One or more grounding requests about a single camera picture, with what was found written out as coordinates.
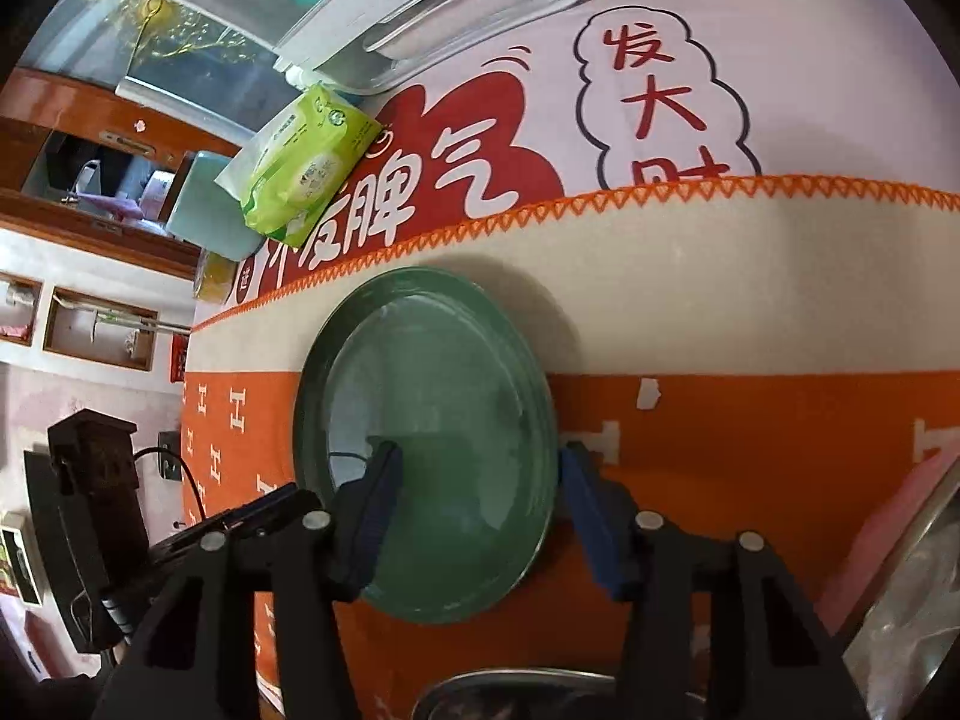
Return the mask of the green plate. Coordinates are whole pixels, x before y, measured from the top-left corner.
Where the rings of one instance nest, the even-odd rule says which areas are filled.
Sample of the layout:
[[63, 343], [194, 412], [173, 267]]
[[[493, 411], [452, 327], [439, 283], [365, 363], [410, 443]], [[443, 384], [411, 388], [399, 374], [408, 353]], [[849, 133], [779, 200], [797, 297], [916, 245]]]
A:
[[334, 309], [299, 376], [298, 483], [322, 500], [382, 444], [402, 484], [364, 596], [415, 624], [466, 621], [523, 580], [558, 488], [542, 367], [501, 307], [427, 266], [377, 275]]

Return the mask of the steel bowl on top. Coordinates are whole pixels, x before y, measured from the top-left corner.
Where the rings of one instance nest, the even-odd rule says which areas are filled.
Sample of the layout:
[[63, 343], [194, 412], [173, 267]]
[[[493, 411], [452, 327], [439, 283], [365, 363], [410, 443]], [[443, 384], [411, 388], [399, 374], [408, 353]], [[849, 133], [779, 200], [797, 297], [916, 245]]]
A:
[[958, 647], [958, 468], [923, 500], [841, 634], [872, 718], [907, 718]]

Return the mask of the pink bowl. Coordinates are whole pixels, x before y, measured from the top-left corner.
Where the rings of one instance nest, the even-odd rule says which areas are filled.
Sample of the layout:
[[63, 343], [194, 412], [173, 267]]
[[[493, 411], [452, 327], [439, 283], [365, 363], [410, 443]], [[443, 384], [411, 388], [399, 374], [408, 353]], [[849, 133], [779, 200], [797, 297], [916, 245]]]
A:
[[869, 609], [896, 550], [907, 546], [910, 528], [921, 523], [921, 514], [931, 507], [935, 493], [957, 479], [958, 445], [953, 444], [921, 461], [896, 493], [867, 517], [815, 605], [830, 634], [844, 639]]

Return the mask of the large steel bowl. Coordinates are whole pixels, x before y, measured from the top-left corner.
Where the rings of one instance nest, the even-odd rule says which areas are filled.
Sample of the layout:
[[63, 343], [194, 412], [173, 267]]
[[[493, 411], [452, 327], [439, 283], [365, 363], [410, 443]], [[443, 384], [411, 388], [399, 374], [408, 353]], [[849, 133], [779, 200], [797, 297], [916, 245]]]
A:
[[488, 668], [441, 681], [421, 694], [412, 717], [613, 718], [617, 679], [562, 668]]

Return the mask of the orange H-pattern blanket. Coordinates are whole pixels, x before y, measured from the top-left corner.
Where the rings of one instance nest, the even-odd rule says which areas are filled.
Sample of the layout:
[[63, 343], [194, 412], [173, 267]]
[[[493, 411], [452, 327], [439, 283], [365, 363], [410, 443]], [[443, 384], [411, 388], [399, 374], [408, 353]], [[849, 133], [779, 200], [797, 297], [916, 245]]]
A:
[[830, 617], [958, 455], [958, 199], [851, 177], [556, 187], [471, 218], [469, 188], [358, 177], [268, 247], [189, 344], [191, 517], [293, 476], [317, 332], [401, 266], [480, 284], [547, 372], [556, 422], [689, 532], [755, 530]]

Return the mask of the mint green canister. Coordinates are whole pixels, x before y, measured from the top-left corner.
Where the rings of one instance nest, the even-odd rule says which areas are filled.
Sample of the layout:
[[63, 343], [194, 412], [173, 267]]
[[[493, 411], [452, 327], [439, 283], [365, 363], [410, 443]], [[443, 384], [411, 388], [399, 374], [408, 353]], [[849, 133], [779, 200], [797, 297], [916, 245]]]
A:
[[245, 226], [238, 200], [215, 182], [228, 163], [212, 151], [187, 153], [167, 191], [160, 222], [173, 238], [239, 263], [262, 247], [263, 237]]

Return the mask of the green wet wipes pack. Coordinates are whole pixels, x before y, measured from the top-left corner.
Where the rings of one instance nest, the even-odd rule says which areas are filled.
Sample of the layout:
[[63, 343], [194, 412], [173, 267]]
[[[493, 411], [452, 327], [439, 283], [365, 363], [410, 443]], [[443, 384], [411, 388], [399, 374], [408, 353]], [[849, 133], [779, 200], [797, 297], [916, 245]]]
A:
[[238, 202], [245, 226], [296, 249], [381, 132], [376, 119], [314, 85], [267, 122], [215, 184]]

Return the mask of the wooden sliding door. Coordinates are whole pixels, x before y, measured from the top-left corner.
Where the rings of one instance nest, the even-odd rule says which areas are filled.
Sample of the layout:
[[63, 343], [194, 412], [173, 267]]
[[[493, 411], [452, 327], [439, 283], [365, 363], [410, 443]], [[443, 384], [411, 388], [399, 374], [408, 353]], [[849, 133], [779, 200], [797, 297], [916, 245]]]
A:
[[137, 167], [182, 181], [231, 156], [295, 97], [274, 56], [172, 0], [2, 0], [2, 226], [192, 275], [199, 251], [68, 195], [85, 156], [112, 185]]

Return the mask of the pink printed tablecloth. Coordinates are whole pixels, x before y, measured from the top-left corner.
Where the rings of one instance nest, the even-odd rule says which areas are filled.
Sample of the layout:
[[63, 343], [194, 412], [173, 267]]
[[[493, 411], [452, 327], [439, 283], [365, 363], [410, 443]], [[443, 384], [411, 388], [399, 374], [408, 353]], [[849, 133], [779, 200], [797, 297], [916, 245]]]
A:
[[587, 0], [425, 71], [228, 309], [471, 250], [651, 330], [958, 317], [958, 86], [901, 0]]

